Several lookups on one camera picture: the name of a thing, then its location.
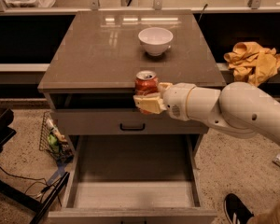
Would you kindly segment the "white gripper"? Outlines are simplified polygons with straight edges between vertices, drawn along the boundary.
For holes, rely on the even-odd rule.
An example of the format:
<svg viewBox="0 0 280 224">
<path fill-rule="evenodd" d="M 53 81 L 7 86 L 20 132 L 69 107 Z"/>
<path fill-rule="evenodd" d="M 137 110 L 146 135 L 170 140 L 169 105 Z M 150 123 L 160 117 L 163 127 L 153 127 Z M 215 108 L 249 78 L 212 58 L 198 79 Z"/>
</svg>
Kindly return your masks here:
<svg viewBox="0 0 280 224">
<path fill-rule="evenodd" d="M 135 95 L 135 105 L 148 114 L 160 114 L 167 108 L 167 114 L 172 119 L 188 121 L 188 99 L 190 92 L 195 88 L 194 84 L 178 83 L 172 85 L 170 82 L 160 82 L 158 92 L 148 95 Z"/>
</svg>

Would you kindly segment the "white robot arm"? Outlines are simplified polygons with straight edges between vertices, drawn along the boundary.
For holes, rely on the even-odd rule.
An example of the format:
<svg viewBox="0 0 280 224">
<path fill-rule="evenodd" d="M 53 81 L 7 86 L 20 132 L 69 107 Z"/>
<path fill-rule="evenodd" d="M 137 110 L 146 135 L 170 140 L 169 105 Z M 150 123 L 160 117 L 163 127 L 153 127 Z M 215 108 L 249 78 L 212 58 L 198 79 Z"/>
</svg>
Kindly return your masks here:
<svg viewBox="0 0 280 224">
<path fill-rule="evenodd" d="M 237 138 L 257 133 L 280 146 L 280 103 L 261 89 L 233 82 L 221 90 L 188 83 L 161 83 L 148 95 L 135 95 L 136 107 L 152 114 L 195 120 Z"/>
</svg>

